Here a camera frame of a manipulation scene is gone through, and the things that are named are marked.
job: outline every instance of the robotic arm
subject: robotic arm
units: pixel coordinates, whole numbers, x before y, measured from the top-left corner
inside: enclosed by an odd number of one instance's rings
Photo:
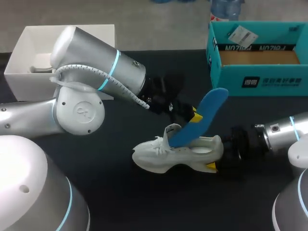
[[[135,102],[154,113],[167,113],[172,122],[202,119],[189,104],[177,100],[184,78],[151,77],[139,62],[75,26],[68,26],[54,45],[51,71],[58,84],[54,98],[41,102],[0,105],[0,135],[34,138],[69,132],[87,135],[104,120],[101,91],[115,99]]]

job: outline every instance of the gray floor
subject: gray floor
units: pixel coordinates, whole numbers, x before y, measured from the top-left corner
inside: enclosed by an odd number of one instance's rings
[[[150,0],[1,0],[0,52],[12,51],[25,26],[115,24],[121,50],[203,49],[209,2]],[[308,0],[246,0],[242,20],[308,21]]]

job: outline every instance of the white cardboard box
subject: white cardboard box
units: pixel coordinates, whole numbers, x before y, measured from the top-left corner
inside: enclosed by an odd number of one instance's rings
[[[115,47],[114,25],[76,25]],[[49,81],[53,74],[31,73],[31,66],[50,67],[53,46],[65,29],[63,26],[26,26],[22,32],[4,76],[18,101],[41,101],[53,97],[56,85]],[[113,97],[101,93],[101,99]]]

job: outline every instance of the white sneaker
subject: white sneaker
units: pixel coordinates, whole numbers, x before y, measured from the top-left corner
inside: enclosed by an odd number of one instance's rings
[[[178,124],[165,128],[164,137],[157,137],[137,145],[132,158],[141,168],[154,172],[165,173],[178,164],[185,164],[201,172],[216,173],[208,164],[218,161],[223,155],[223,144],[219,136],[200,137],[193,140],[187,147],[171,148],[168,139],[181,129]]]

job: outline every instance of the blue insole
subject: blue insole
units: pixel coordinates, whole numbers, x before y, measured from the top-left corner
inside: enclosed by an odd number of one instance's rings
[[[228,98],[229,92],[224,88],[216,88],[209,91],[201,100],[197,113],[203,118],[199,123],[188,123],[169,140],[170,147],[185,147],[191,141],[202,136],[209,128],[216,112]]]

